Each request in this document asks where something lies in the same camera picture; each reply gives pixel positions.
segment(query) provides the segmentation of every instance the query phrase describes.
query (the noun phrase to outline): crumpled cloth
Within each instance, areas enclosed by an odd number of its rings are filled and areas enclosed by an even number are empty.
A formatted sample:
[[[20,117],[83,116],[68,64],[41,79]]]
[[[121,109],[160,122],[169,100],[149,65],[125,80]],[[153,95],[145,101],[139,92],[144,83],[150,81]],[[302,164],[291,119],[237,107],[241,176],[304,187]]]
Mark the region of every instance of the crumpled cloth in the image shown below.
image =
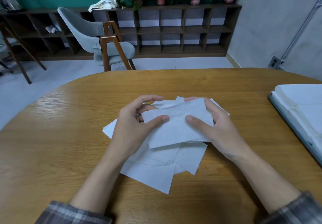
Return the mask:
[[[111,8],[117,8],[116,0],[101,0],[96,4],[92,4],[88,11],[91,13],[93,10],[97,9],[111,9]]]

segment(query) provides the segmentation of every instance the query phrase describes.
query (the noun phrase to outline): wood grain surface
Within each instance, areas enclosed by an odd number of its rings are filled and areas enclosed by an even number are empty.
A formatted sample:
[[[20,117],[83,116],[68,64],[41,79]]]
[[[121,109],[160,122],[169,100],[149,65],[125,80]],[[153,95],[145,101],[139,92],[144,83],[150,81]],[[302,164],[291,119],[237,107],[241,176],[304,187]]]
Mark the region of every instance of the wood grain surface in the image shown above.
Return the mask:
[[[104,126],[141,94],[213,98],[251,148],[322,202],[322,170],[268,100],[278,84],[318,84],[256,68],[111,71],[72,81],[27,106],[0,132],[0,222],[34,223],[52,200],[68,202],[103,155]],[[209,145],[195,176],[169,195],[120,175],[107,207],[115,223],[252,223],[265,217],[242,173]]]

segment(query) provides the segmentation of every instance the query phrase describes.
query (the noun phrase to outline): chair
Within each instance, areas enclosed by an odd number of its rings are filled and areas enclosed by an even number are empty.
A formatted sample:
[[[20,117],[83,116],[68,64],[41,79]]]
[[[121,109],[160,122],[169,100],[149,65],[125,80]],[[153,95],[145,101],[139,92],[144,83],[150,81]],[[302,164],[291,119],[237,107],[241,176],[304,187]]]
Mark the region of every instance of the chair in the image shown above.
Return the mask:
[[[31,84],[31,80],[29,79],[26,71],[22,67],[14,49],[13,46],[21,45],[27,53],[31,56],[31,58],[36,61],[40,67],[45,71],[47,70],[45,66],[30,52],[32,47],[29,47],[28,43],[24,42],[20,38],[18,38],[15,33],[5,24],[0,23],[0,53],[3,52],[10,52],[11,56],[13,57],[14,61],[17,63],[18,67],[20,68],[23,76],[25,77],[28,84]],[[0,61],[0,65],[6,69],[9,69],[2,61]]]
[[[124,42],[114,21],[90,22],[79,17],[73,11],[59,7],[58,13],[77,39],[82,48],[94,54],[94,60],[103,63],[104,71],[111,71],[111,64],[123,61],[127,70],[135,70],[132,58],[135,48]],[[109,28],[116,33],[109,36]]]

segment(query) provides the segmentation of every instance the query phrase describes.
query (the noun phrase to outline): electrical outlet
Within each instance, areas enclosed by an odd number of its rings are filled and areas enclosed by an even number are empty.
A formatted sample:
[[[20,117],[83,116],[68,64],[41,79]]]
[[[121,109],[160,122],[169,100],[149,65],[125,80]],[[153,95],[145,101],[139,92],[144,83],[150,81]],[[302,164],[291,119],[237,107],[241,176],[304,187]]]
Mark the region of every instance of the electrical outlet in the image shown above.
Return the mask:
[[[276,70],[277,67],[280,65],[280,63],[281,63],[281,60],[279,58],[277,58],[277,57],[274,56],[271,59],[270,63],[268,64],[268,68],[271,68],[271,69]]]

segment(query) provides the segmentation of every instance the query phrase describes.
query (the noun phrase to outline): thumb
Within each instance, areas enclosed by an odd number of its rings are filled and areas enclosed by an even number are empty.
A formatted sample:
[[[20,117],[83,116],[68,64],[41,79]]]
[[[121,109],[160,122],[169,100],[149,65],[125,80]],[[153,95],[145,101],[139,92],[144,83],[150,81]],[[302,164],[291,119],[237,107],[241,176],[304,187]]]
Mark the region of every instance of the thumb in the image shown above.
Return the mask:
[[[163,123],[169,121],[170,118],[167,115],[160,115],[156,118],[154,118],[153,120],[149,121],[148,123],[146,123],[146,127],[149,130],[149,133],[151,131],[153,131],[155,128],[157,128],[158,126],[161,126]]]
[[[201,133],[203,133],[207,138],[211,136],[211,132],[213,131],[213,127],[204,123],[202,120],[192,116],[187,115],[185,117],[185,121],[188,123],[188,125],[192,126],[193,128],[197,129]]]

